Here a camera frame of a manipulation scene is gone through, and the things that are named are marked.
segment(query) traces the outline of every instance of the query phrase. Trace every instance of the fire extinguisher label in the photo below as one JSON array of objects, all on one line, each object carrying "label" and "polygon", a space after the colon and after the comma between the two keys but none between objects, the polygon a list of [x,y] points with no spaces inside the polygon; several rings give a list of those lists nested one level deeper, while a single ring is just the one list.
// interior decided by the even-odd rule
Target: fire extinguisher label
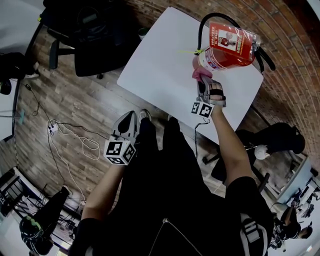
[{"label": "fire extinguisher label", "polygon": [[202,67],[211,72],[226,69],[216,60],[210,47],[208,47],[205,51],[200,53],[198,57],[198,62]]},{"label": "fire extinguisher label", "polygon": [[230,25],[210,22],[211,48],[252,61],[257,40],[258,36],[249,31]]}]

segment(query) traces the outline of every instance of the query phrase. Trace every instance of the red fire extinguisher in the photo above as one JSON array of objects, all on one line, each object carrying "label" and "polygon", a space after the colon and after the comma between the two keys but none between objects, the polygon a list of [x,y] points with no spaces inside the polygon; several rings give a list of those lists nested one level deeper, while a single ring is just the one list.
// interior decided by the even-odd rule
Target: red fire extinguisher
[{"label": "red fire extinguisher", "polygon": [[[227,25],[217,24],[216,26],[224,26],[225,29],[217,29],[210,25],[210,46],[206,49],[201,49],[202,31],[206,21],[212,17],[220,17],[229,21],[234,27]],[[255,59],[258,61],[261,73],[264,71],[264,63],[262,58],[269,65],[271,70],[275,70],[276,66],[266,52],[259,47],[260,42],[252,40],[254,33],[242,30],[238,23],[229,16],[222,13],[210,13],[206,15],[199,26],[198,33],[198,47],[195,53],[196,57],[193,59],[194,69],[198,67],[204,67],[208,71],[224,70],[234,67],[245,67],[250,65]]]}]

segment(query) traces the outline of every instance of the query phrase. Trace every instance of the black shirt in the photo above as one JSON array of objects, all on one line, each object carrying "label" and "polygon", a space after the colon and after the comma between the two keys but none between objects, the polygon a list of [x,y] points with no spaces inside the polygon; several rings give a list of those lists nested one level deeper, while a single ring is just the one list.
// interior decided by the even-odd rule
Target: black shirt
[{"label": "black shirt", "polygon": [[[263,226],[270,242],[271,211],[251,177],[234,180],[225,199],[211,194],[204,184],[191,192],[170,193],[160,190],[153,200],[120,198],[105,222],[82,220],[69,255],[84,256],[88,247],[94,256],[149,255],[151,250],[151,256],[243,255],[240,213]],[[163,224],[165,218],[171,224]]]},{"label": "black shirt", "polygon": [[[290,210],[290,207],[288,207],[284,213],[281,216],[281,220],[284,222],[287,214]],[[291,215],[290,215],[290,224],[288,226],[284,225],[283,227],[283,232],[285,234],[286,239],[297,239],[299,237],[299,233],[301,231],[301,226],[298,223],[297,220],[297,212],[295,209],[292,210]]]}]

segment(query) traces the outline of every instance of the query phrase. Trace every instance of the power strip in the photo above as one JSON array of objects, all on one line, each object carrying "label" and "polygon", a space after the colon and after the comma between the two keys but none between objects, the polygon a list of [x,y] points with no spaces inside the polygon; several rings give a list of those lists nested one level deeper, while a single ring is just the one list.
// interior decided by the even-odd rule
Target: power strip
[{"label": "power strip", "polygon": [[49,126],[48,126],[48,133],[50,133],[52,136],[55,135],[55,132],[58,131],[59,128],[58,128],[58,125],[55,123],[55,124],[52,124],[50,123]]}]

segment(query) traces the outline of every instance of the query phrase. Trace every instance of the zipper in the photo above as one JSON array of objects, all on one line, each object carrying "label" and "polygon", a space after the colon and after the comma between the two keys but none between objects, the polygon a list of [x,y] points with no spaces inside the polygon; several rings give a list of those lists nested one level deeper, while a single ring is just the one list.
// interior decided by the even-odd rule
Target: zipper
[{"label": "zipper", "polygon": [[200,253],[200,251],[198,251],[198,249],[189,241],[189,239],[188,239],[184,234],[182,234],[182,232],[181,232],[179,229],[177,229],[176,226],[173,225],[173,224],[169,221],[168,218],[164,218],[164,219],[162,220],[162,225],[161,225],[158,233],[156,234],[155,240],[154,240],[154,242],[153,242],[153,244],[152,244],[152,247],[151,247],[151,250],[150,250],[150,252],[149,252],[149,256],[151,255],[151,253],[152,253],[152,251],[153,251],[153,249],[154,249],[154,246],[155,246],[156,241],[157,241],[157,239],[158,239],[158,236],[159,236],[159,234],[160,234],[160,232],[161,232],[161,229],[163,228],[163,226],[164,226],[166,223],[169,223],[172,227],[174,227],[175,230],[178,231],[178,232],[181,234],[181,236],[183,236],[184,239],[187,240],[188,243],[197,251],[197,253],[198,253],[200,256],[202,256],[202,254]]}]

